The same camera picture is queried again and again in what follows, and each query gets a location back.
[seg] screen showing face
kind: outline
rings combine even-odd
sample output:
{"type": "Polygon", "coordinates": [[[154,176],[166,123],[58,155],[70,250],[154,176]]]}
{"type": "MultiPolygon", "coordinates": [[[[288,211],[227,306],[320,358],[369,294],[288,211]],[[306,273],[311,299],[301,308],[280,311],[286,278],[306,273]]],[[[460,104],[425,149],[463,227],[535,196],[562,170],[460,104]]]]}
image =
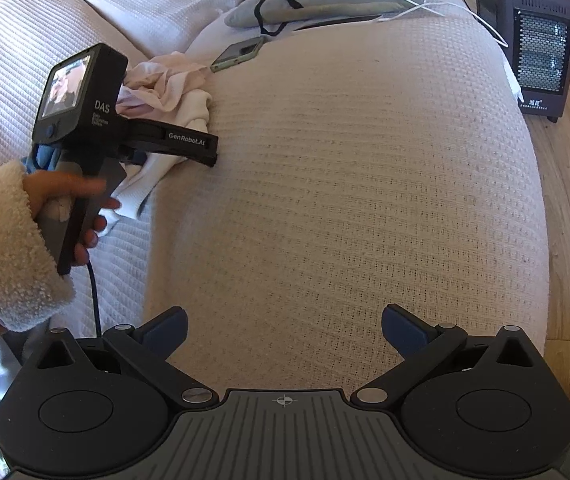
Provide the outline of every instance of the screen showing face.
{"type": "Polygon", "coordinates": [[[76,59],[54,73],[54,78],[47,90],[48,97],[42,118],[64,110],[71,110],[76,106],[90,57],[88,54],[81,59],[76,59]]]}

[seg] human hand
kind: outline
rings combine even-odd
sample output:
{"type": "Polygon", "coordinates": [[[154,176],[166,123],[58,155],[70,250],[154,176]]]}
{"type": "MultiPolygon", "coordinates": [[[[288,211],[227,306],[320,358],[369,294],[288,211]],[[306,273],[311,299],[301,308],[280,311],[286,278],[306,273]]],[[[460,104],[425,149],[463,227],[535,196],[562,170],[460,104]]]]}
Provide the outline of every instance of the human hand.
{"type": "MultiPolygon", "coordinates": [[[[59,196],[74,198],[90,198],[100,195],[105,190],[105,180],[102,178],[86,178],[61,171],[36,171],[23,179],[23,189],[27,193],[32,218],[36,218],[47,200],[59,196]]],[[[117,209],[121,203],[109,198],[104,204],[106,209],[117,209]]],[[[75,265],[86,265],[89,261],[88,249],[93,249],[98,243],[97,231],[107,226],[107,220],[102,216],[94,219],[93,229],[83,234],[83,243],[74,247],[75,265]]]]}

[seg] fleece sleeve cuff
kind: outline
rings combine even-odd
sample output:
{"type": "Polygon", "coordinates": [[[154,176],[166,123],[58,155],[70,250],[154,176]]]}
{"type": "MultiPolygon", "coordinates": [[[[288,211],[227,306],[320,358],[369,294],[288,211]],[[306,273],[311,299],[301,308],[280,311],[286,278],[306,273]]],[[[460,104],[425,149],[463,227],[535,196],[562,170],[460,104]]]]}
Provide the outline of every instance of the fleece sleeve cuff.
{"type": "Polygon", "coordinates": [[[18,161],[0,167],[0,323],[14,332],[30,330],[74,297],[32,220],[23,177],[18,161]]]}

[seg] heater grille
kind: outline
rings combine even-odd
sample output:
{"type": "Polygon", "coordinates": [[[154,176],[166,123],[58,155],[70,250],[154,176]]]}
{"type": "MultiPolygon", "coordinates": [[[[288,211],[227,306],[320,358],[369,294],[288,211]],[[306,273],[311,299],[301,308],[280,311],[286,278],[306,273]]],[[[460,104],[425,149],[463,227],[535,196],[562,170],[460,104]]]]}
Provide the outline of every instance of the heater grille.
{"type": "Polygon", "coordinates": [[[570,54],[570,24],[516,9],[516,78],[523,88],[562,93],[570,54]]]}
{"type": "Polygon", "coordinates": [[[522,6],[529,9],[542,9],[548,12],[555,12],[556,14],[567,14],[567,8],[565,6],[554,2],[548,3],[545,0],[522,0],[522,6]]]}

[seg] metal screw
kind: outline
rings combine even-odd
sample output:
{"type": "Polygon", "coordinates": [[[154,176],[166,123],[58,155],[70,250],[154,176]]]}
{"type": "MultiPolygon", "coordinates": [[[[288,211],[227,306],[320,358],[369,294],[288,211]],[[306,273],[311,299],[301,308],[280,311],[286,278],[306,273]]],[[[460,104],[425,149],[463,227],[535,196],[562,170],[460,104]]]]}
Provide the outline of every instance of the metal screw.
{"type": "Polygon", "coordinates": [[[360,400],[360,402],[377,404],[379,402],[383,402],[387,398],[387,392],[380,388],[363,388],[356,392],[356,398],[360,400]]]}
{"type": "Polygon", "coordinates": [[[192,404],[207,402],[211,398],[211,391],[205,388],[190,388],[189,390],[185,390],[183,392],[183,400],[185,402],[191,402],[192,404]]]}

